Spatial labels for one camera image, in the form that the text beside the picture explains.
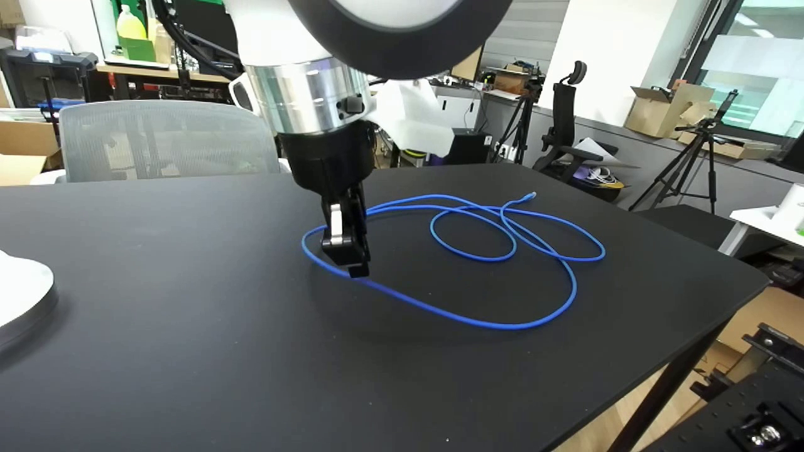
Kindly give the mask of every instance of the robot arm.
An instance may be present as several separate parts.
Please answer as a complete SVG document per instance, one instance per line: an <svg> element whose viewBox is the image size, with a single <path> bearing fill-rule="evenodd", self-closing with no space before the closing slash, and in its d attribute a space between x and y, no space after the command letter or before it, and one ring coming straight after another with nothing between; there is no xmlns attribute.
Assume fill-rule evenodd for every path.
<svg viewBox="0 0 804 452"><path fill-rule="evenodd" d="M363 181L374 169L372 120L404 135L387 108L374 111L365 74L414 81L453 69L509 9L510 0L227 0L277 150L295 181L321 196L321 250L351 277L369 272ZM414 108L418 99L384 94L384 104Z"/></svg>

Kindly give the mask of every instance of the floor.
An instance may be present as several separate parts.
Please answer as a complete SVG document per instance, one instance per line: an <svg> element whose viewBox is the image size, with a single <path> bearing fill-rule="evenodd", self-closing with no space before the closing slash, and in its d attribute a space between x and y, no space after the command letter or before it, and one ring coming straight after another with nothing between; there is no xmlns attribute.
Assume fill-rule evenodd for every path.
<svg viewBox="0 0 804 452"><path fill-rule="evenodd" d="M748 345L741 336L755 335L760 325L772 325L775 330L781 330L796 341L804 341L804 300L772 287L762 296L757 296L748 306L743 306L723 330L718 341L706 353L697 371L684 383L684 388L676 391L668 408L658 415L658 420L650 425L650 429L645 433L645 438L639 442L635 449L643 449L645 445L658 440L664 433L668 433L673 425L678 425L682 420L686 420L689 415L704 408L701 399L689 388L694 383L701 383L704 380L701 374L710 374L711 369L728 371L748 349ZM623 429L623 425L629 423L639 403L649 395L657 380L658 374L645 380L640 388L635 388L617 408L610 408L609 412L596 418L591 425L585 425L579 435L574 435L559 449L560 452L609 449L609 445Z"/></svg>

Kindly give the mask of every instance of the cable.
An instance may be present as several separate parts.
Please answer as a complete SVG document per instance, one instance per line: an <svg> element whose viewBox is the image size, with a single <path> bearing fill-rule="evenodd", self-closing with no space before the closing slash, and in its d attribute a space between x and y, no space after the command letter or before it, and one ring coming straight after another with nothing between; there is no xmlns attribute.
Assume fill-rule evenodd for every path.
<svg viewBox="0 0 804 452"><path fill-rule="evenodd" d="M310 250L310 238L311 237L319 237L325 232L325 227L316 227L311 232L306 232L302 237L302 252L304 256L310 256L316 267L321 267L325 272L334 273L334 277L341 277L341 280L349 280L349 281L358 281L358 283L365 283L394 302L402 302L407 306L414 306L421 311L428 311L428 315L436 315L436 316L442 316L448 321L458 321L458 325L465 325L465 326L475 326L475 330L490 330L490 331L529 331L529 330L537 330L537 326L545 326L551 321L556 321L559 316L564 316L579 300L579 277L574 272L571 263L596 263L596 261L604 261L605 260L605 247L591 233L585 232L583 227L569 222L569 218L560 218L560 217L551 217L551 213L544 213L544 212L529 212L529 208L517 208L524 204L530 204L535 201L535 194L525 194L524 199L512 199L502 207L480 207L475 201L467 201L467 199L460 199L460 196L449 196L449 194L424 194L424 196L409 196L409 199L398 199L398 201L387 201L387 204L378 204L367 212L369 218L378 218L378 217L389 217L389 213L422 213L422 212L433 212L436 217L429 218L429 237L436 238L436 245L441 245L446 252L455 255L455 256L462 256L467 261L478 261L478 263L506 263L510 261L521 247L525 245L529 250L537 252L537 255L545 255L551 256L552 261L560 263L560 268L566 272L569 281L571 281L571 295L569 300L551 315L540 316L540 319L530 319L530 321L488 321L488 319L475 319L475 316L465 316L465 315L458 315L458 311L449 311L449 310L441 310L436 305L428 305L422 300L414 300L404 292L398 292L393 287L384 287L374 280L349 280L349 272L334 267L333 261L321 260L319 255L314 255ZM509 238L509 252L497 255L497 256L483 256L483 255L470 255L465 250L458 250L453 245L448 245L438 227L442 218L448 217L465 217L465 218L475 218L475 222L483 222L488 224L490 229L501 232L506 238ZM551 224L560 224L571 232L576 232L579 237L583 237L588 245L596 247L596 255L591 256L569 256L569 255L560 255L559 250L552 250L544 237L537 237L535 232L530 232L529 227L517 224L515 217L521 218L540 218L540 222L551 222Z"/></svg>

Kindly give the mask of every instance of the chair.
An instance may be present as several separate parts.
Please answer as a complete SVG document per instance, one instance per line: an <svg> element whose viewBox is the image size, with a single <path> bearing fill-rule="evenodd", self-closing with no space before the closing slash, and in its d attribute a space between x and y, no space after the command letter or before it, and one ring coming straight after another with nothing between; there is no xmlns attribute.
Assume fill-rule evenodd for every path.
<svg viewBox="0 0 804 452"><path fill-rule="evenodd" d="M60 150L71 184L279 173L269 127L221 104L76 105L60 115Z"/></svg>
<svg viewBox="0 0 804 452"><path fill-rule="evenodd" d="M549 173L598 199L614 201L620 194L620 189L600 192L585 181L579 181L579 176L588 176L596 172L596 169L583 172L588 163L604 160L604 155L598 153L576 148L576 91L583 83L585 74L588 74L588 66L583 60L576 60L574 74L560 79L552 85L552 129L549 130L549 135L544 135L545 155L534 163L534 172ZM598 145L609 153L619 153L617 145L605 145L605 143L598 143Z"/></svg>

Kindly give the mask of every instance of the tripod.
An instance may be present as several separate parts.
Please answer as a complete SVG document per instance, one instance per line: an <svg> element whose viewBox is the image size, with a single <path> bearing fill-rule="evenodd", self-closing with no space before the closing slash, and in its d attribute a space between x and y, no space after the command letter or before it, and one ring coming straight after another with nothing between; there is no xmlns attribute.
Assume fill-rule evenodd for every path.
<svg viewBox="0 0 804 452"><path fill-rule="evenodd" d="M649 201L650 196L650 208L657 208L662 201L671 199L671 196L691 196L691 199L710 199L710 213L713 213L713 207L718 201L717 196L717 167L713 167L713 129L723 120L723 115L728 114L733 99L740 94L731 91L723 100L723 105L718 108L718 114L713 118L704 118L698 127L691 129L676 129L676 130L689 130L697 134L697 138L653 179L653 184L630 204L629 212L635 212L643 201ZM706 194L684 194L686 181L701 155L701 150L710 150L710 192Z"/></svg>

